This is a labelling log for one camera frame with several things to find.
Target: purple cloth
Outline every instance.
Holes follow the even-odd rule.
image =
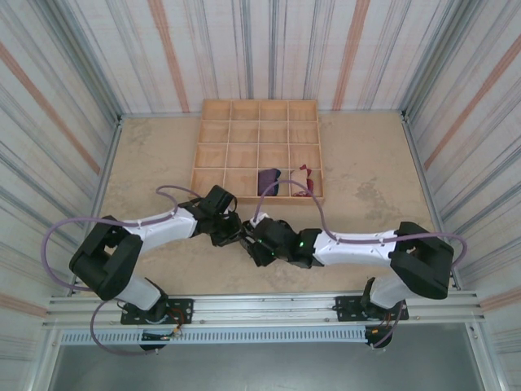
[[[257,195],[261,196],[266,187],[271,185],[273,182],[276,182],[278,177],[280,177],[280,170],[278,169],[265,169],[264,171],[259,171],[259,188],[257,189]],[[278,194],[278,185],[272,187],[266,193],[267,196],[275,196]]]

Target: orange stripe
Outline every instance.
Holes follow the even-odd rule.
[[[32,95],[36,103],[42,108],[46,115],[54,122],[56,127],[62,132],[65,138],[72,144],[72,146],[78,151],[78,153],[85,159],[89,167],[97,174],[99,174],[100,168],[96,164],[93,157],[83,148],[81,143],[78,141],[76,136],[68,128],[65,122],[61,119],[56,110],[50,105],[49,101],[40,92],[40,90],[34,85],[29,79],[27,73],[20,67],[16,62],[15,58],[9,53],[7,48],[0,42],[0,58],[4,64],[13,72],[16,78],[22,83],[22,86]]]
[[[169,22],[166,20],[163,2],[161,0],[148,0],[148,6],[154,18],[155,27],[160,33],[161,42],[163,43],[166,60],[169,64],[170,75],[172,76],[173,85],[176,87],[177,97],[181,104],[182,112],[190,112],[188,107],[188,99],[186,98],[185,86],[182,82],[181,69],[177,61],[176,51],[173,48],[172,38],[169,32]]]
[[[501,57],[497,65],[490,72],[485,80],[485,83],[481,86],[479,91],[476,93],[474,98],[467,104],[462,113],[458,116],[457,120],[450,127],[449,131],[445,134],[445,136],[441,139],[440,143],[433,151],[433,153],[429,156],[429,158],[425,161],[425,169],[429,169],[431,167],[434,159],[440,154],[441,150],[447,145],[449,140],[456,134],[459,128],[466,121],[468,116],[474,111],[475,107],[478,105],[479,101],[487,94],[490,89],[496,84],[497,79],[501,77],[501,75],[505,72],[505,70],[512,64],[515,57],[521,51],[521,35],[518,36],[518,39],[514,41],[509,50],[506,51],[505,55]]]
[[[45,318],[47,316],[46,308],[17,299],[13,296],[4,295],[3,293],[0,293],[0,307],[39,318]]]
[[[510,304],[521,302],[521,288],[514,288],[494,297],[481,301],[483,311],[499,310]]]
[[[364,29],[369,3],[370,0],[357,0],[351,25],[349,26],[348,39],[345,42],[344,58],[342,59],[342,65],[340,67],[339,80],[336,83],[333,110],[340,110],[344,103],[345,89],[348,86],[352,65],[357,56],[358,44],[360,43],[361,32]]]

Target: wooden tray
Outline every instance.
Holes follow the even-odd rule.
[[[205,100],[191,189],[205,195],[223,186],[241,202],[257,202],[258,173],[280,169],[280,179],[306,164],[323,202],[322,153],[314,100]],[[283,183],[266,204],[313,204],[292,197]]]

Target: striped wall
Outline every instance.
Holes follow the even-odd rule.
[[[115,118],[90,93],[46,9],[0,2],[0,389],[30,379],[51,295],[39,260],[52,222],[90,215]],[[65,226],[49,246],[63,279],[85,227]]]
[[[457,0],[57,0],[125,113],[396,109]]]
[[[444,226],[464,235],[510,389],[521,389],[521,1],[479,2],[412,130]]]

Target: wooden floor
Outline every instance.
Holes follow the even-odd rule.
[[[142,118],[125,121],[102,215],[125,220],[151,216],[172,205],[154,193],[163,184],[190,185],[199,119]],[[413,221],[432,229],[427,205],[397,113],[320,115],[330,229],[376,232]],[[187,200],[173,191],[178,200]],[[243,220],[255,205],[239,205]],[[319,227],[314,206],[263,208],[295,231]],[[169,294],[324,292],[362,289],[387,270],[340,265],[302,270],[283,261],[257,268],[239,244],[214,248],[207,236],[166,244],[143,254],[137,271]]]

